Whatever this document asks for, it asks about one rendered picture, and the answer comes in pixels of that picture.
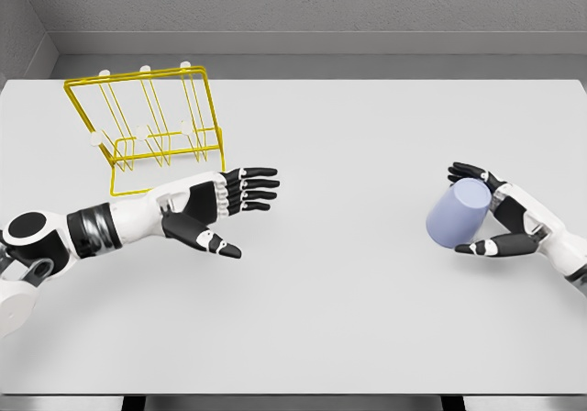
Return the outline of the lavender cup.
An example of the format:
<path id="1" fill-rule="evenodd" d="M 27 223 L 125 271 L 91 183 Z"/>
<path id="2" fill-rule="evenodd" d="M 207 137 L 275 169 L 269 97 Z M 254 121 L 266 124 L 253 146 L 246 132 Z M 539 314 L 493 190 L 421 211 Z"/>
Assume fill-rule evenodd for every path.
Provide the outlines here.
<path id="1" fill-rule="evenodd" d="M 448 249 L 469 243 L 481 227 L 491 200 L 491 192 L 481 180 L 464 178 L 455 182 L 428 213 L 429 237 Z"/>

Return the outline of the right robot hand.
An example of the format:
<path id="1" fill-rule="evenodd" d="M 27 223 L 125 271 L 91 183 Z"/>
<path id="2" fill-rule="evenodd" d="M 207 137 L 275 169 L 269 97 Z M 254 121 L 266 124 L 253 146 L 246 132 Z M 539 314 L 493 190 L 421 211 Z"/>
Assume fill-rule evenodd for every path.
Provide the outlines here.
<path id="1" fill-rule="evenodd" d="M 456 183 L 465 178 L 480 180 L 490 191 L 489 211 L 507 232 L 470 244 L 459 244 L 457 253 L 513 257 L 541 252 L 547 242 L 565 231 L 562 221 L 519 186 L 503 181 L 490 171 L 461 162 L 448 167 L 448 179 Z"/>

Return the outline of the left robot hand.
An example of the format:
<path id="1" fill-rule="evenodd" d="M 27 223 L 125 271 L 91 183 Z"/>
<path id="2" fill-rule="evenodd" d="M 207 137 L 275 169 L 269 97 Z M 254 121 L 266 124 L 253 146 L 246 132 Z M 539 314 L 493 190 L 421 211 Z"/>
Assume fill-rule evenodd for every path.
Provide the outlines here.
<path id="1" fill-rule="evenodd" d="M 148 193 L 161 210 L 161 230 L 195 249 L 239 259 L 241 250 L 217 235 L 211 225 L 240 212 L 268 211 L 277 197 L 278 171 L 268 167 L 204 172 L 159 186 Z"/>

